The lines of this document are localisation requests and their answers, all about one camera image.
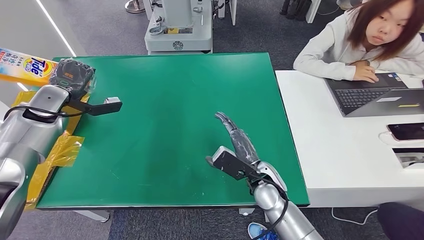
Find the brown hair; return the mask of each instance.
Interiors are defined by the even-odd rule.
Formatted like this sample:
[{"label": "brown hair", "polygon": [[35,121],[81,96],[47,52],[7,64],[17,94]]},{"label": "brown hair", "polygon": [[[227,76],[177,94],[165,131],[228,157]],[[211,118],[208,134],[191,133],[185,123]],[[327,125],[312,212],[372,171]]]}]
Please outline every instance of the brown hair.
[{"label": "brown hair", "polygon": [[[357,18],[353,25],[352,32],[350,33],[347,40],[351,42],[352,47],[358,48],[359,45],[365,39],[365,32],[368,24],[374,18],[393,7],[395,4],[405,0],[370,0],[363,3],[354,9],[357,11]],[[382,45],[383,51],[381,54],[375,57],[375,60],[387,60],[396,57],[418,34],[424,24],[424,0],[413,0],[414,9],[407,22],[403,27],[403,31],[400,36],[389,43]]]}]

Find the green table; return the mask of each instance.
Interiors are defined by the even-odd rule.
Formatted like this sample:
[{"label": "green table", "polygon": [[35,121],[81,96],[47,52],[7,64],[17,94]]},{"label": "green table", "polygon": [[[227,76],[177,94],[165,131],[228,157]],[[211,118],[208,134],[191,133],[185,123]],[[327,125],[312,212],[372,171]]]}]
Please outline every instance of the green table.
[{"label": "green table", "polygon": [[119,97],[123,106],[81,118],[74,133],[85,137],[80,153],[57,170],[38,208],[255,205],[244,180],[205,161],[221,145],[233,149],[217,111],[279,171],[289,198],[309,204],[267,53],[77,59],[96,68],[89,102]]}]

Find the white machine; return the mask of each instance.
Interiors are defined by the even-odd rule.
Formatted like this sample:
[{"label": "white machine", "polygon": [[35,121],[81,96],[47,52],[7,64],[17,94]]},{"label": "white machine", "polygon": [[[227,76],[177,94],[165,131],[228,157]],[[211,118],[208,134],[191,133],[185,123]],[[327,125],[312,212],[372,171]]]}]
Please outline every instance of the white machine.
[{"label": "white machine", "polygon": [[154,2],[144,41],[149,55],[212,53],[211,0]]}]

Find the gray carpet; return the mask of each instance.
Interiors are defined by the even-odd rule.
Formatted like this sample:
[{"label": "gray carpet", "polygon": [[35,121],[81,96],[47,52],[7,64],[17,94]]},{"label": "gray carpet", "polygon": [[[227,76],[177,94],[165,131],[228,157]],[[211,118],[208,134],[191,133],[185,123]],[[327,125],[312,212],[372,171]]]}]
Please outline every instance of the gray carpet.
[{"label": "gray carpet", "polygon": [[7,240],[106,240],[111,223],[73,211],[32,210],[23,213]]},{"label": "gray carpet", "polygon": [[[334,214],[362,222],[374,209],[340,208]],[[333,219],[330,208],[303,208],[302,212],[325,240],[387,240],[375,213],[360,226]],[[249,216],[240,215],[237,209],[117,210],[109,240],[247,240],[251,222],[268,226],[264,212],[258,209]]]},{"label": "gray carpet", "polygon": [[[146,15],[125,12],[126,0],[59,1],[88,55],[147,53]],[[319,11],[332,12],[335,2],[323,0]],[[269,52],[275,70],[291,70],[308,40],[342,13],[318,15],[307,24],[279,15],[281,4],[282,0],[239,0],[236,26],[227,8],[227,18],[213,22],[214,52]],[[386,240],[375,215],[358,226],[332,219],[327,208],[302,211],[327,240]],[[369,211],[344,208],[336,214],[362,221]],[[256,210],[243,217],[236,209],[117,210],[112,220],[100,223],[72,211],[31,211],[22,215],[9,240],[247,239],[246,227],[252,221],[263,223],[263,213]]]}]

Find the yellow plastic bag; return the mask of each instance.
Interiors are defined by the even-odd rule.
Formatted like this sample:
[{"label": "yellow plastic bag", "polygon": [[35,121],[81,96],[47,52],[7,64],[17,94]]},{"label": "yellow plastic bag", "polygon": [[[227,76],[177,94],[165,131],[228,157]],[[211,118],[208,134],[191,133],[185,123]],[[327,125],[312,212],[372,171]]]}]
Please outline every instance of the yellow plastic bag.
[{"label": "yellow plastic bag", "polygon": [[[22,102],[28,103],[35,94],[35,91],[20,92],[12,107],[17,106]],[[86,95],[82,98],[82,101],[87,102],[88,99],[89,96]],[[69,106],[64,107],[62,110],[67,114],[76,114],[79,112]],[[74,164],[78,152],[84,142],[84,137],[72,136],[80,118],[81,116],[75,116],[69,119],[65,132],[57,139],[45,162],[39,164],[35,169],[34,175],[29,182],[25,209],[33,209],[36,207],[38,200],[44,192],[44,189],[55,170],[55,167],[71,167]]]}]

